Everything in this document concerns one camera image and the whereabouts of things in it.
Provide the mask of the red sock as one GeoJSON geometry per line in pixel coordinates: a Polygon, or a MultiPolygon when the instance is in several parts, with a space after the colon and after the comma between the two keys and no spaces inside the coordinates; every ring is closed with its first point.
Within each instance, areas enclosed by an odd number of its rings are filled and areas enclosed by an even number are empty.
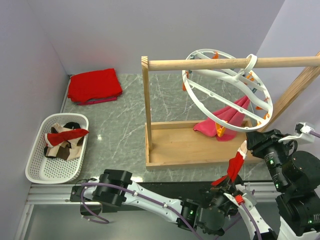
{"type": "Polygon", "coordinates": [[[247,140],[245,140],[240,147],[237,149],[237,152],[235,154],[235,157],[231,158],[229,160],[229,165],[228,165],[228,169],[227,169],[227,174],[222,176],[221,178],[213,181],[211,183],[212,186],[218,186],[220,183],[222,183],[224,180],[231,180],[231,182],[233,183],[237,176],[238,173],[240,172],[244,161],[247,157],[247,140]]]}
{"type": "Polygon", "coordinates": [[[88,133],[89,131],[86,129],[77,128],[60,133],[46,133],[44,138],[49,147],[54,147],[68,140],[84,137],[88,133]]]}

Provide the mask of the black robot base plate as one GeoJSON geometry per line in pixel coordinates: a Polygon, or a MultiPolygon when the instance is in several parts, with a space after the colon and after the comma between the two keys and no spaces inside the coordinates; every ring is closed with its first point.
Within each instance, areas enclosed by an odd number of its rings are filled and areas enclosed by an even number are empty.
{"type": "MultiPolygon", "coordinates": [[[[214,206],[214,201],[223,198],[220,190],[212,191],[212,185],[208,181],[198,182],[141,182],[139,189],[143,195],[159,195],[176,200],[192,200],[202,207],[214,206]]],[[[81,199],[87,202],[99,202],[104,207],[119,208],[128,199],[126,192],[109,186],[74,186],[71,191],[71,202],[79,202],[81,199]]]]}

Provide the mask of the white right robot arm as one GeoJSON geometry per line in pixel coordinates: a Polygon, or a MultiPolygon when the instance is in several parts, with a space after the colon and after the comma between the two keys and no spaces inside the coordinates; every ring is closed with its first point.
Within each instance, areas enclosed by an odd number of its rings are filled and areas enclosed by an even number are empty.
{"type": "Polygon", "coordinates": [[[231,200],[245,222],[251,240],[318,240],[320,238],[320,160],[298,150],[298,136],[283,134],[277,129],[246,133],[246,147],[254,157],[263,159],[276,191],[279,212],[279,234],[261,218],[245,193],[240,199],[237,187],[226,182],[219,187],[222,198],[231,200]]]}

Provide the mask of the black striped sock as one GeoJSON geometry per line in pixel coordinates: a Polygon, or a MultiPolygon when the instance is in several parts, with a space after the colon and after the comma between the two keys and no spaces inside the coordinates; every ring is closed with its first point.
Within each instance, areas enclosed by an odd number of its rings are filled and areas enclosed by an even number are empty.
{"type": "Polygon", "coordinates": [[[77,130],[77,129],[81,129],[80,124],[77,123],[77,122],[73,122],[73,121],[68,122],[63,126],[63,131],[64,132],[71,131],[71,130],[77,130]]]}

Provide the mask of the cream brown striped sock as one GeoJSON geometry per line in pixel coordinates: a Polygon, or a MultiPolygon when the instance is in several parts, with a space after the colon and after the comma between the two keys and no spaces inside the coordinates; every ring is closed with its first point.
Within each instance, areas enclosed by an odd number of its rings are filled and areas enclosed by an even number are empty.
{"type": "MultiPolygon", "coordinates": [[[[61,132],[63,132],[63,126],[59,125],[58,123],[52,125],[50,133],[61,132]]],[[[79,158],[82,152],[83,141],[84,136],[64,141],[53,147],[48,146],[46,143],[44,147],[44,156],[48,159],[60,158],[67,162],[79,158]]]]}

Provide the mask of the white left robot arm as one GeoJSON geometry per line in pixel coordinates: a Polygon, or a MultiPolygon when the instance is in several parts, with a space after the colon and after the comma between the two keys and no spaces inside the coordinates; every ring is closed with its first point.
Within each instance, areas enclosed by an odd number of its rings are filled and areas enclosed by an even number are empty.
{"type": "Polygon", "coordinates": [[[202,200],[174,199],[146,189],[131,179],[126,170],[105,169],[99,177],[77,182],[70,194],[72,202],[81,204],[85,219],[96,217],[95,222],[109,224],[99,214],[106,207],[120,208],[129,205],[146,210],[164,218],[178,228],[196,232],[202,229],[208,235],[224,235],[226,218],[238,213],[236,205],[226,197],[235,185],[219,186],[202,192],[202,200]]]}

